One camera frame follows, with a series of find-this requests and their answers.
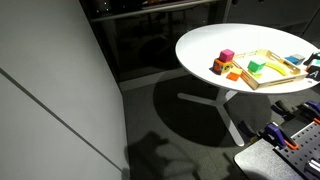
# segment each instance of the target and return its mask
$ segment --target dark floor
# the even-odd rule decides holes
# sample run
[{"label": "dark floor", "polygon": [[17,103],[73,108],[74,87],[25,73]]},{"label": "dark floor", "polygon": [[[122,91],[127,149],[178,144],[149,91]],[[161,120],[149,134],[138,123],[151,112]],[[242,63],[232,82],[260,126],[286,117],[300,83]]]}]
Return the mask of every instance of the dark floor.
[{"label": "dark floor", "polygon": [[[246,179],[233,157],[237,147],[216,109],[178,99],[179,92],[214,98],[217,89],[191,75],[123,92],[132,180]],[[320,87],[286,95],[237,94],[225,106],[237,124],[255,130],[280,116],[270,105],[320,100]]]}]

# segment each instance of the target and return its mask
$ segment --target toy block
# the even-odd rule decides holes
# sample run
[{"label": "toy block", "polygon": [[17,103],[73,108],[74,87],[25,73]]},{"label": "toy block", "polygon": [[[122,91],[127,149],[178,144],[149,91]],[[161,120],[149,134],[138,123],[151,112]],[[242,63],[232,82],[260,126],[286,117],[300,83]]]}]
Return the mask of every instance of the toy block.
[{"label": "toy block", "polygon": [[248,72],[249,72],[253,77],[255,77],[256,79],[260,79],[260,77],[262,76],[262,73],[259,73],[259,72],[255,73],[255,72],[250,71],[250,69],[248,69]]},{"label": "toy block", "polygon": [[309,64],[308,67],[311,67],[311,66],[318,66],[318,67],[320,67],[320,59],[313,59],[313,60],[311,61],[311,63]]},{"label": "toy block", "polygon": [[296,59],[299,59],[299,61],[303,61],[305,59],[305,57],[301,56],[300,54],[294,54],[294,55],[291,55],[291,56],[296,58]]},{"label": "toy block", "polygon": [[300,65],[302,63],[302,61],[305,59],[305,57],[303,57],[299,54],[294,54],[289,57],[286,57],[285,59],[290,61],[292,64]]},{"label": "toy block", "polygon": [[220,56],[219,56],[219,60],[222,62],[230,62],[232,61],[234,56],[234,52],[229,50],[229,49],[225,49],[223,51],[220,52]]},{"label": "toy block", "polygon": [[311,78],[316,81],[320,81],[320,67],[319,66],[310,66],[307,70],[309,73],[306,78]]},{"label": "toy block", "polygon": [[298,65],[301,63],[301,61],[299,61],[299,59],[289,56],[289,57],[285,57],[286,60],[290,61],[292,64]]},{"label": "toy block", "polygon": [[265,64],[266,62],[264,60],[251,60],[248,65],[248,69],[251,72],[257,73],[262,70]]},{"label": "toy block", "polygon": [[230,71],[230,73],[228,74],[227,78],[231,79],[233,81],[237,81],[240,77],[242,73],[242,69],[237,68],[237,67],[233,67]]},{"label": "toy block", "polygon": [[213,71],[214,73],[221,75],[228,72],[231,69],[231,66],[231,62],[221,62],[219,59],[215,59],[213,63]]},{"label": "toy block", "polygon": [[306,60],[306,61],[303,63],[303,65],[308,66],[313,59],[320,59],[320,51],[319,51],[319,52],[314,52],[314,53],[312,53],[311,56],[309,57],[309,59]]}]

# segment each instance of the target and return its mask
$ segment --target pink block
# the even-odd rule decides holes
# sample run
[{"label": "pink block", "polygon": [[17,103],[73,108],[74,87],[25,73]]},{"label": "pink block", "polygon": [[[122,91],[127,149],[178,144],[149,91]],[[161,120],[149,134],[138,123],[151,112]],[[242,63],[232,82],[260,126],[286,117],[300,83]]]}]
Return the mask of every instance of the pink block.
[{"label": "pink block", "polygon": [[220,52],[219,60],[222,62],[230,62],[232,61],[233,56],[234,56],[233,51],[229,49],[225,49]]}]

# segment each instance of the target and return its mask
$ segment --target orange block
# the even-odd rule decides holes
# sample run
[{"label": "orange block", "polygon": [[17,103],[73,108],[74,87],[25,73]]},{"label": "orange block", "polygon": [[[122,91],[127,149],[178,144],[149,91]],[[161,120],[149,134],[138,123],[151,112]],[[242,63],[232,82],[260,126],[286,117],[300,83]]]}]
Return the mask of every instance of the orange block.
[{"label": "orange block", "polygon": [[230,71],[230,73],[228,74],[227,78],[231,79],[233,81],[237,81],[240,77],[242,73],[242,69],[237,68],[237,67],[233,67]]}]

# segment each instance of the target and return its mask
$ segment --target white table leg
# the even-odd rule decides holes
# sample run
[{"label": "white table leg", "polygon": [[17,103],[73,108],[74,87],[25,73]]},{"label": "white table leg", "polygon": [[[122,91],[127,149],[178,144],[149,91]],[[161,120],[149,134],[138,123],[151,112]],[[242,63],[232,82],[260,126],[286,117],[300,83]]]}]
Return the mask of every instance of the white table leg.
[{"label": "white table leg", "polygon": [[184,94],[184,93],[179,93],[178,97],[180,99],[184,99],[184,100],[216,107],[224,124],[226,125],[228,131],[230,132],[234,142],[236,143],[236,145],[244,146],[244,141],[243,141],[238,129],[234,125],[232,119],[230,118],[226,109],[223,106],[228,100],[230,100],[236,94],[237,94],[236,91],[231,91],[231,90],[228,91],[228,90],[220,88],[216,100],[211,100],[211,99],[202,98],[202,97],[198,97],[198,96],[192,96],[192,95]]}]

